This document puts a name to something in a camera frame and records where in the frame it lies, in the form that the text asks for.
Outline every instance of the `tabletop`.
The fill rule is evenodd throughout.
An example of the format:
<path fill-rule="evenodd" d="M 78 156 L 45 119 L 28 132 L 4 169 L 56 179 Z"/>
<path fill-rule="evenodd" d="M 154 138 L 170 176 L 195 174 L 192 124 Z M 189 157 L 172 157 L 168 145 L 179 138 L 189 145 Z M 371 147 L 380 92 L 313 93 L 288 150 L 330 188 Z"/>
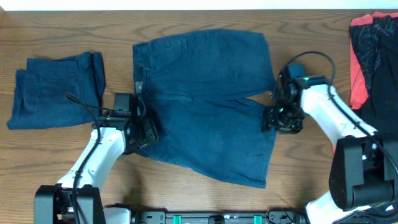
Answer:
<path fill-rule="evenodd" d="M 106 89 L 104 105 L 116 92 L 133 92 L 132 45 L 158 37 L 203 29 L 264 33 L 274 74 L 294 55 L 319 50 L 337 65 L 334 86 L 349 102 L 349 34 L 355 17 L 372 11 L 83 11 L 0 14 L 0 223 L 32 223 L 36 190 L 55 184 L 85 148 L 91 124 L 69 128 L 10 131 L 15 72 L 27 58 L 62 58 L 101 52 Z M 309 75 L 330 75 L 320 57 L 298 60 Z M 251 97 L 271 104 L 269 93 Z M 137 209 L 168 211 L 267 210 L 299 207 L 328 190 L 333 153 L 312 118 L 296 135 L 278 135 L 267 188 L 228 184 L 189 168 L 132 154 L 120 157 L 101 193 L 103 205 L 128 203 Z"/>

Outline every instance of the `dark blue folded fabric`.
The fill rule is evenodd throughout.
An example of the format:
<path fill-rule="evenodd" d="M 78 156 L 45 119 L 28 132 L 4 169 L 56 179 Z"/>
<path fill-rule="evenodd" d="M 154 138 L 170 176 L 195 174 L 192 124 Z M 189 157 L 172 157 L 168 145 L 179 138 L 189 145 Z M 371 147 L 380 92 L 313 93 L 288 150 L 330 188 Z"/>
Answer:
<path fill-rule="evenodd" d="M 234 184 L 266 187 L 275 131 L 244 97 L 274 89 L 262 34 L 203 30 L 133 46 L 136 93 L 159 132 L 142 156 Z"/>
<path fill-rule="evenodd" d="M 29 58 L 16 73 L 9 129 L 42 129 L 92 122 L 84 108 L 65 98 L 70 92 L 87 105 L 99 106 L 105 89 L 100 53 L 85 52 L 60 60 Z M 100 111 L 93 109 L 98 117 Z"/>

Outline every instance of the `pink fabric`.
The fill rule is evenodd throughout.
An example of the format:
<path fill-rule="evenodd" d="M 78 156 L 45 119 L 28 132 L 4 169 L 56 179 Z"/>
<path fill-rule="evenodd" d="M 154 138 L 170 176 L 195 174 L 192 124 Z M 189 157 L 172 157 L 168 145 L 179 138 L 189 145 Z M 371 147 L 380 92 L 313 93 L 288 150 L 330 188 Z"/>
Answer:
<path fill-rule="evenodd" d="M 351 21 L 351 26 L 360 26 L 373 23 L 373 18 L 375 17 L 398 17 L 398 12 L 385 14 L 381 12 L 375 12 L 372 15 L 365 15 L 363 17 L 355 18 Z M 361 66 L 359 65 L 358 59 L 355 56 L 353 45 L 350 41 L 349 43 L 349 56 L 350 56 L 350 73 L 349 79 L 351 82 L 351 96 L 349 98 L 349 103 L 351 105 L 351 109 L 360 109 L 365 101 L 369 98 L 368 91 L 366 91 L 365 87 L 365 79 L 363 77 L 363 73 L 361 70 Z"/>

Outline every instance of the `white background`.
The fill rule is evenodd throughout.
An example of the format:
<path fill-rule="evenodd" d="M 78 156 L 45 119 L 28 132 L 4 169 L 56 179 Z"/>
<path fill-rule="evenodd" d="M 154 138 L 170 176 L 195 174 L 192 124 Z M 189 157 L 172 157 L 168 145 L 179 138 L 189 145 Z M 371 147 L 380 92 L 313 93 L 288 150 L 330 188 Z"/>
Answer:
<path fill-rule="evenodd" d="M 0 0 L 6 11 L 398 9 L 398 0 Z"/>

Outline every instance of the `wooden surface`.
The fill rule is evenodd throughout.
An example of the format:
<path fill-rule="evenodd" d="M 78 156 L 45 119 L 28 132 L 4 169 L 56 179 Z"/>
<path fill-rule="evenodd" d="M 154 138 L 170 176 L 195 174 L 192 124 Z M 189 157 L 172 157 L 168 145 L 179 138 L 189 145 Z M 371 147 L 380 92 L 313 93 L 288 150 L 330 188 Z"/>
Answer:
<path fill-rule="evenodd" d="M 122 11 L 9 12 L 0 28 L 0 223 L 32 223 L 35 191 L 54 184 L 74 164 L 90 136 L 91 124 L 70 128 L 9 131 L 15 72 L 28 57 L 62 58 L 102 52 L 106 74 L 104 102 L 118 91 L 133 91 L 133 44 L 199 29 L 263 32 L 277 73 L 294 55 L 319 50 L 337 64 L 335 86 L 349 99 L 348 27 L 371 11 Z M 329 75 L 327 61 L 308 56 L 309 74 Z M 270 103 L 268 93 L 253 97 Z M 172 210 L 266 210 L 298 207 L 328 190 L 330 143 L 311 119 L 298 135 L 278 135 L 267 188 L 218 182 L 178 166 L 137 155 L 114 165 L 101 194 L 103 204 Z"/>

